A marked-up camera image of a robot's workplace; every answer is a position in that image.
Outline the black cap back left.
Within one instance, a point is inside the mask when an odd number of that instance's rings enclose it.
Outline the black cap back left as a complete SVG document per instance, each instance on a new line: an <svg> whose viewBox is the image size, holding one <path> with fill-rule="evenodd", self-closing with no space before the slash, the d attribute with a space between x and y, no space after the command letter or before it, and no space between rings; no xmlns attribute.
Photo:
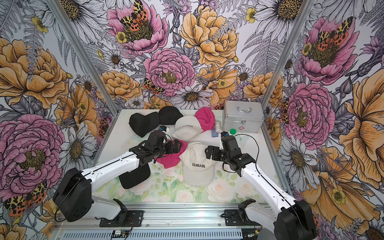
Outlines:
<svg viewBox="0 0 384 240"><path fill-rule="evenodd" d="M134 133L143 138L147 133L156 129L160 124L158 112L153 112L148 115L135 113L129 119L129 125Z"/></svg>

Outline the pink cap front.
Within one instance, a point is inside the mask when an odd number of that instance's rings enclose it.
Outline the pink cap front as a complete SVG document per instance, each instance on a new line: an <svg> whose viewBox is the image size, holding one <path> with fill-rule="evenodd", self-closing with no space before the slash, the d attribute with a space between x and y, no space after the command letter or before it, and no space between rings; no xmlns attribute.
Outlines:
<svg viewBox="0 0 384 240"><path fill-rule="evenodd" d="M157 163L160 163L164 166L165 169L175 167L180 162L180 155L186 150L188 144L185 141L179 140L180 151L178 153L173 153L170 155L164 155L161 158L157 159Z"/></svg>

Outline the silver first aid case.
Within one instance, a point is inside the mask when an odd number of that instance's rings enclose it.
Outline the silver first aid case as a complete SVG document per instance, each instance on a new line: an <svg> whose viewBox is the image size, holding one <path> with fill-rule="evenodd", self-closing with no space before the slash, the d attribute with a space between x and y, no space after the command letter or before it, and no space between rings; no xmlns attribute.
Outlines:
<svg viewBox="0 0 384 240"><path fill-rule="evenodd" d="M264 122L261 103L225 101L223 110L223 130L235 129L244 133L257 133Z"/></svg>

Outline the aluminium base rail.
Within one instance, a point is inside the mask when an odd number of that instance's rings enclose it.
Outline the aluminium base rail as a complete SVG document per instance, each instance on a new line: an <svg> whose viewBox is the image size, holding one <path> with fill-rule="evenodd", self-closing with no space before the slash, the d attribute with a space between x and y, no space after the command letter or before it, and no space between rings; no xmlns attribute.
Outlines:
<svg viewBox="0 0 384 240"><path fill-rule="evenodd" d="M262 226L226 226L220 215L239 204L141 203L130 211L144 211L140 227L99 227L101 219L86 216L59 224L54 240L277 240Z"/></svg>

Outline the black cap back centre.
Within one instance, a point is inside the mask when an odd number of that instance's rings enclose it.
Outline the black cap back centre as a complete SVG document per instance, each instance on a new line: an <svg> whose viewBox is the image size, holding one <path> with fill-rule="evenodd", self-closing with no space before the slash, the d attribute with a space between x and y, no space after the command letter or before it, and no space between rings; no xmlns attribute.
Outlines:
<svg viewBox="0 0 384 240"><path fill-rule="evenodd" d="M175 125L183 117L179 109L173 106L166 106L159 110L160 125Z"/></svg>

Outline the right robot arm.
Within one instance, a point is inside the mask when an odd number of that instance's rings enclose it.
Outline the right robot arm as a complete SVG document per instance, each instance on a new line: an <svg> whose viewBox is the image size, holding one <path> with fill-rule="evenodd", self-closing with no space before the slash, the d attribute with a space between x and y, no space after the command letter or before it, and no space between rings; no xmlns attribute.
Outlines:
<svg viewBox="0 0 384 240"><path fill-rule="evenodd" d="M245 225L259 224L273 232L278 240L313 240L317 226L310 205L297 201L275 184L259 167L257 158L242 153L234 136L221 138L221 146L208 146L208 159L222 162L251 183L268 203L266 209L249 199L238 206L238 216Z"/></svg>

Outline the white Colorado cap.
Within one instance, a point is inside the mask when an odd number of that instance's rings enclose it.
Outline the white Colorado cap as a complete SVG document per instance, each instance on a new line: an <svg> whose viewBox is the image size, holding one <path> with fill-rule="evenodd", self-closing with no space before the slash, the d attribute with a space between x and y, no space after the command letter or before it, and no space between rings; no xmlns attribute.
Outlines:
<svg viewBox="0 0 384 240"><path fill-rule="evenodd" d="M188 143L186 150L180 155L183 163L184 182L191 186L209 185L215 174L215 163L206 158L207 146L199 142Z"/></svg>

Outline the pink cap back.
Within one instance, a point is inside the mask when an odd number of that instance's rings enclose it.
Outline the pink cap back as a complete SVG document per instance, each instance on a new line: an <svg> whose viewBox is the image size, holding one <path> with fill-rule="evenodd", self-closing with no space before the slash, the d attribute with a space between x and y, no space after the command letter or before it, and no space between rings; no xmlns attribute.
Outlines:
<svg viewBox="0 0 384 240"><path fill-rule="evenodd" d="M195 113L195 117L200 123L203 132L210 131L215 125L215 115L208 107L203 107Z"/></svg>

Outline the black cap with white logo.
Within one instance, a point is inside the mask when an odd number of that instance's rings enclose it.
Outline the black cap with white logo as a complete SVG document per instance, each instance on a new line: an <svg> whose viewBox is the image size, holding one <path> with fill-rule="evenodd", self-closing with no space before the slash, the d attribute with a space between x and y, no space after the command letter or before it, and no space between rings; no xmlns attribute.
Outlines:
<svg viewBox="0 0 384 240"><path fill-rule="evenodd" d="M126 172L119 176L120 183L124 189L131 189L146 181L151 175L148 164L141 166L131 172Z"/></svg>

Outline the white blue tube package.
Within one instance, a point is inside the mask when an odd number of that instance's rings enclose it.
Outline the white blue tube package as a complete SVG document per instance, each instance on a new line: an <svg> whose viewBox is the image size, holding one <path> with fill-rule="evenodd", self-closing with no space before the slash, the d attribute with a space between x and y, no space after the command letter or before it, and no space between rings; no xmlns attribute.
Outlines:
<svg viewBox="0 0 384 240"><path fill-rule="evenodd" d="M222 124L220 121L216 120L214 123L214 126L211 130L211 136L212 138L219 137L221 133L223 132Z"/></svg>

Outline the pink cap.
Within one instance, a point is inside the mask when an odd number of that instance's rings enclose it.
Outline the pink cap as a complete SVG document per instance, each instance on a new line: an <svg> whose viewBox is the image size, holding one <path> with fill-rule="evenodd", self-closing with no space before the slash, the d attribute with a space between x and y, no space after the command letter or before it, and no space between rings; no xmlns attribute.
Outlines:
<svg viewBox="0 0 384 240"><path fill-rule="evenodd" d="M215 115L208 107L203 107L195 113L195 117L200 123L203 132L210 131L215 125Z"/></svg>
<svg viewBox="0 0 384 240"><path fill-rule="evenodd" d="M157 163L160 163L164 166L165 169L175 167L180 162L180 155L186 150L188 144L185 141L179 140L180 151L178 153L173 153L170 155L164 155L161 158L157 159Z"/></svg>

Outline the floral table mat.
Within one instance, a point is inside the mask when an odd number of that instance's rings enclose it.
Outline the floral table mat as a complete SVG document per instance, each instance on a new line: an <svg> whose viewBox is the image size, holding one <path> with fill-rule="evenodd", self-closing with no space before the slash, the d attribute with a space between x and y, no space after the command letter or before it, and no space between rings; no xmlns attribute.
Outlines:
<svg viewBox="0 0 384 240"><path fill-rule="evenodd" d="M122 202L153 203L241 203L248 199L265 203L257 190L236 174L214 168L214 178L207 186L191 186L183 179L183 164L165 169L161 164L150 164L151 175L131 189L124 189L119 178L102 185L94 195Z"/></svg>

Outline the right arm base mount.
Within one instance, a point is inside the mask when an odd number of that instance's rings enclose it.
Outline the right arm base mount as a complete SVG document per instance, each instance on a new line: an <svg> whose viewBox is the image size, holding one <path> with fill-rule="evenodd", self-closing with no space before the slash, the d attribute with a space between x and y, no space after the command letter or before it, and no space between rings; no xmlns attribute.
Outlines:
<svg viewBox="0 0 384 240"><path fill-rule="evenodd" d="M246 207L255 202L254 199L248 199L240 203L236 210L224 210L220 217L225 219L226 226L261 226L259 223L251 221L246 214Z"/></svg>

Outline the plain white cap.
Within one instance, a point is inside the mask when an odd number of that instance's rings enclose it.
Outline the plain white cap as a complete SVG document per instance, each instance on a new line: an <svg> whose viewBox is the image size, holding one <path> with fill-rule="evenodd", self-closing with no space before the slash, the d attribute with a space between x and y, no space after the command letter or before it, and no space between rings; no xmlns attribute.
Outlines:
<svg viewBox="0 0 384 240"><path fill-rule="evenodd" d="M174 139L187 142L201 134L203 129L195 116L187 115L179 118L175 123L175 131L172 134Z"/></svg>

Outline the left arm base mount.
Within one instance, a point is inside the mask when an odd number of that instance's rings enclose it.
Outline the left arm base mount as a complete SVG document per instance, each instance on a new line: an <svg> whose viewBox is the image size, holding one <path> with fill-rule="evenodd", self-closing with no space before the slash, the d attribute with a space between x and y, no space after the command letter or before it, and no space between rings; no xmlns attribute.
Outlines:
<svg viewBox="0 0 384 240"><path fill-rule="evenodd" d="M113 199L113 201L120 207L119 213L112 220L101 218L99 227L140 227L142 225L144 211L130 211L120 200Z"/></svg>

